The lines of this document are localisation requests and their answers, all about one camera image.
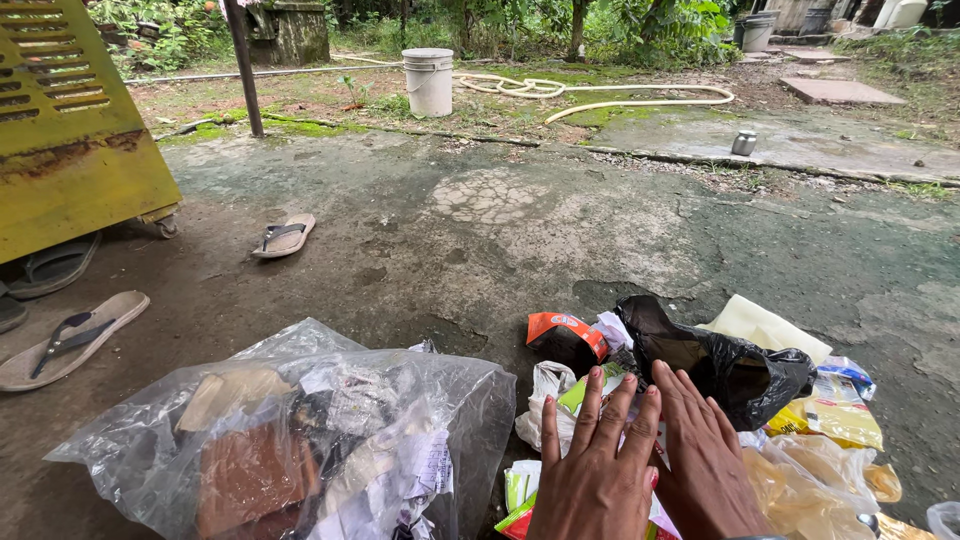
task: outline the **white container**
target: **white container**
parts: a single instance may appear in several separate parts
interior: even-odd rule
[[[887,0],[884,2],[883,7],[880,8],[880,14],[876,16],[874,28],[886,28],[887,22],[890,20],[890,15],[894,12],[894,8],[899,3],[900,0]]]
[[[743,23],[743,52],[758,53],[767,48],[774,33],[775,17],[749,19]]]
[[[447,116],[453,112],[453,51],[407,49],[403,69],[407,72],[410,112],[417,116]]]
[[[910,28],[920,22],[926,11],[926,0],[903,0],[890,13],[887,28]]]

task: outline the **white bucket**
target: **white bucket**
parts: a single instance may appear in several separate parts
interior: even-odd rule
[[[774,33],[775,17],[750,19],[743,23],[743,52],[758,53],[767,48]]]
[[[410,112],[417,116],[447,116],[453,112],[453,51],[407,49],[403,69],[407,72]]]

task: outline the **black plastic bag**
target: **black plastic bag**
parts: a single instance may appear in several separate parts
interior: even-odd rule
[[[634,339],[635,373],[653,383],[653,361],[683,369],[737,431],[761,428],[791,400],[813,391],[817,367],[800,349],[771,351],[723,333],[670,322],[653,296],[621,298],[614,312]]]

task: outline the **strap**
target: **strap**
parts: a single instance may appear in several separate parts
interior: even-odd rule
[[[294,223],[291,225],[270,225],[267,227],[267,231],[263,234],[263,251],[267,251],[267,242],[277,238],[282,234],[287,234],[292,231],[297,231],[302,233],[306,231],[306,225],[302,223]]]
[[[27,273],[27,281],[30,283],[34,282],[34,272],[40,266],[57,260],[58,258],[86,255],[89,253],[90,246],[92,245],[93,244],[89,242],[74,242],[72,244],[54,246],[31,254],[27,258],[27,262],[23,265],[23,270]]]
[[[43,366],[57,355],[62,355],[63,353],[83,345],[84,343],[89,343],[94,339],[100,337],[100,334],[112,325],[116,319],[110,319],[106,323],[92,328],[90,330],[82,331],[76,335],[72,335],[66,339],[60,340],[60,334],[68,328],[77,328],[79,325],[85,323],[93,316],[93,313],[85,311],[83,313],[77,313],[76,315],[70,315],[66,319],[63,319],[63,322],[57,326],[57,329],[50,335],[50,341],[47,342],[47,350],[43,353],[43,357],[40,358],[40,362],[36,364],[34,372],[30,375],[31,379],[36,379],[40,372],[43,371]]]

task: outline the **cracked concrete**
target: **cracked concrete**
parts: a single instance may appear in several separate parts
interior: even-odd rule
[[[863,190],[839,207],[804,184],[714,192],[663,164],[560,145],[522,160],[505,144],[451,147],[368,132],[164,148],[186,198],[180,236],[108,228],[84,275],[28,303],[28,322],[0,338],[2,359],[115,292],[153,299],[67,379],[0,396],[0,536],[156,538],[99,499],[85,468],[40,458],[170,371],[306,316],[368,347],[432,337],[498,362],[518,376],[519,413],[539,360],[523,346],[527,314],[590,320],[632,293],[660,296],[688,324],[739,293],[855,358],[879,386],[870,408],[888,452],[877,461],[893,463],[904,487],[885,511],[922,524],[931,504],[960,499],[955,202]],[[303,211],[317,226],[302,250],[248,257],[264,226]],[[503,464],[521,458],[537,455],[514,437]],[[497,537],[502,497],[498,484],[482,537]]]

